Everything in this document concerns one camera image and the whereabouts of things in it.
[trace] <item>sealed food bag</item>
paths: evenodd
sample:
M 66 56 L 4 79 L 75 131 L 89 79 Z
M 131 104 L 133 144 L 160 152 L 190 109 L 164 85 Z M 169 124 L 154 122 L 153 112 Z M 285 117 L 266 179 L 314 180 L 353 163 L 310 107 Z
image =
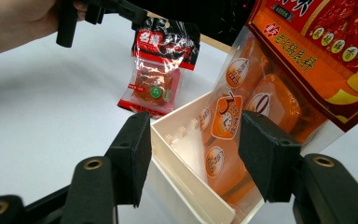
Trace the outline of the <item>sealed food bag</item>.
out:
M 196 24 L 149 18 L 135 32 L 132 77 L 117 105 L 148 111 L 153 119 L 172 112 L 182 78 L 194 70 L 199 50 Z
M 246 25 L 318 111 L 358 123 L 358 1 L 256 1 Z
M 229 63 L 200 112 L 200 131 L 208 185 L 236 210 L 237 221 L 252 207 L 246 195 L 255 188 L 238 150 L 241 111 L 265 115 L 305 146 L 327 121 L 283 69 L 243 27 Z

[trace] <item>orange packaging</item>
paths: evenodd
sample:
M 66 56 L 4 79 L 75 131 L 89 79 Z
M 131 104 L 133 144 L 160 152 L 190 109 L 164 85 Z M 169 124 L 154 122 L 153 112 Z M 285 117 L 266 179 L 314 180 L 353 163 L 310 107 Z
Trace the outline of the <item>orange packaging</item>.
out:
M 358 1 L 256 1 L 247 26 L 318 111 L 358 123 Z
M 200 130 L 208 185 L 235 208 L 246 210 L 244 196 L 255 183 L 238 154 L 242 110 L 266 115 L 299 143 L 307 144 L 326 121 L 253 33 L 243 28 L 208 105 L 200 111 Z
M 296 97 L 274 74 L 263 77 L 244 109 L 267 116 L 287 133 L 293 130 L 301 114 Z

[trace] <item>red food package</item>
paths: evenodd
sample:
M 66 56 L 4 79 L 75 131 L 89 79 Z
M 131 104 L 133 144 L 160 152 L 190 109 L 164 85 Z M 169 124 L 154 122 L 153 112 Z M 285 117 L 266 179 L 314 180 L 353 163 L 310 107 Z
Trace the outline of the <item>red food package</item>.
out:
M 158 119 L 174 110 L 182 76 L 194 70 L 200 31 L 193 23 L 149 18 L 135 33 L 130 84 L 118 106 Z
M 358 123 L 358 1 L 256 1 L 247 26 L 316 110 Z

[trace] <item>clear plastic packaging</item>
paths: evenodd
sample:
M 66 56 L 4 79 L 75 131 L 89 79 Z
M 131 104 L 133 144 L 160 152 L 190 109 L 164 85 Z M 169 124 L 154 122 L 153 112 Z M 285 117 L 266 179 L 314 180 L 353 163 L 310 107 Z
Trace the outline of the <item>clear plastic packaging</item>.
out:
M 246 195 L 255 188 L 238 155 L 241 111 L 261 113 L 305 146 L 327 118 L 314 109 L 246 27 L 230 52 L 200 112 L 200 130 L 208 185 L 246 217 Z
M 130 84 L 118 106 L 158 119 L 174 110 L 183 76 L 191 76 L 200 50 L 193 23 L 149 18 L 135 34 Z

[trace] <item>finger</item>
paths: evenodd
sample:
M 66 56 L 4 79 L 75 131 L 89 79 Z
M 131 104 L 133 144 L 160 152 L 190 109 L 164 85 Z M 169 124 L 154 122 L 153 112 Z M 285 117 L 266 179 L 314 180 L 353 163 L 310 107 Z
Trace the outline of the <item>finger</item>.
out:
M 88 4 L 86 3 L 83 3 L 79 0 L 74 0 L 74 7 L 79 10 L 79 11 L 84 11 L 86 12 L 87 11 L 87 8 L 88 8 Z
M 79 21 L 83 21 L 86 19 L 86 11 L 80 11 L 77 12 L 77 18 Z

